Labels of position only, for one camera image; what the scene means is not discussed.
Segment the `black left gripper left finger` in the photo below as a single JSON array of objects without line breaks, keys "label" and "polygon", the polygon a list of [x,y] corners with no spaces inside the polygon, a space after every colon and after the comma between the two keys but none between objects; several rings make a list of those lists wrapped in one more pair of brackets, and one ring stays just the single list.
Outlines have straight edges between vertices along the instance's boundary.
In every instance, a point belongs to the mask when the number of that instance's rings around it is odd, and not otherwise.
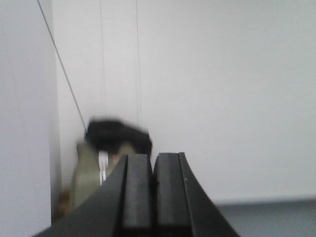
[{"label": "black left gripper left finger", "polygon": [[147,155],[123,155],[105,182],[86,201],[37,236],[152,236],[151,178]]}]

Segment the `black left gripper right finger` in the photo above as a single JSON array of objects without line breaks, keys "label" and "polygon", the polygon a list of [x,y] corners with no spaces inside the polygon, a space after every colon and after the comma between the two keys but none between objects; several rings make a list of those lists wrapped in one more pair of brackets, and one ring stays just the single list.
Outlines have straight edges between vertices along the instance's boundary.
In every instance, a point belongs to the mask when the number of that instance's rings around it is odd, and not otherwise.
[{"label": "black left gripper right finger", "polygon": [[201,187],[184,153],[160,153],[154,177],[158,237],[239,235]]}]

